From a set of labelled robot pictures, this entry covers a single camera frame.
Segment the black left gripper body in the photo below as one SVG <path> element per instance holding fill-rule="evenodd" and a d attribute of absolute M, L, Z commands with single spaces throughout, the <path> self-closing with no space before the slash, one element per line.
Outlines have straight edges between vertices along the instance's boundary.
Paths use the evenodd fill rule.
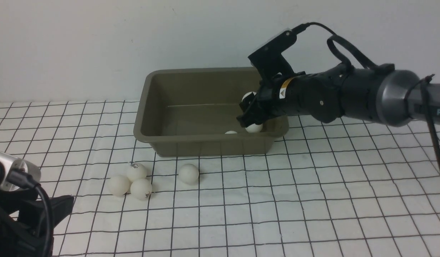
<path fill-rule="evenodd" d="M 74 197 L 52 197 L 48 203 L 53 214 L 50 229 L 37 190 L 0 190 L 0 257 L 52 256 L 54 228 L 72 213 Z"/>

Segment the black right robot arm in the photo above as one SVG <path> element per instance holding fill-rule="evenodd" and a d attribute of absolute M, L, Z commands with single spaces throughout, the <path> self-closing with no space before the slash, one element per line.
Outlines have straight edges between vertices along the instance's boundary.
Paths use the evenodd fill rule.
<path fill-rule="evenodd" d="M 316 74 L 300 72 L 260 81 L 245 97 L 237 117 L 241 127 L 280 116 L 310 115 L 330 123 L 341 117 L 401 127 L 429 118 L 440 125 L 440 84 L 408 70 L 375 71 L 344 64 Z"/>

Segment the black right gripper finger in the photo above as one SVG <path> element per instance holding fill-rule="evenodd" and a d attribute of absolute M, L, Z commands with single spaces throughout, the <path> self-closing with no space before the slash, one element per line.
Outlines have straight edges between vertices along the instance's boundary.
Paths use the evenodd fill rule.
<path fill-rule="evenodd" d="M 248 96 L 240 102 L 240 108 L 244 115 L 256 115 L 260 112 L 259 103 L 256 96 Z"/>
<path fill-rule="evenodd" d="M 261 109 L 249 109 L 243 114 L 238 115 L 236 120 L 241 127 L 249 127 L 253 124 L 260 125 L 266 122 L 267 114 Z"/>

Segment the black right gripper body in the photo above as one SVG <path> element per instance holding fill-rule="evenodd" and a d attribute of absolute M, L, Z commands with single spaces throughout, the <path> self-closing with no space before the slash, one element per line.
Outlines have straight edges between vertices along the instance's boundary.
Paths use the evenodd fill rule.
<path fill-rule="evenodd" d="M 341 86 L 344 70 L 306 74 L 260 75 L 256 93 L 256 123 L 283 115 L 311 115 L 330 123 L 344 115 L 341 106 Z"/>

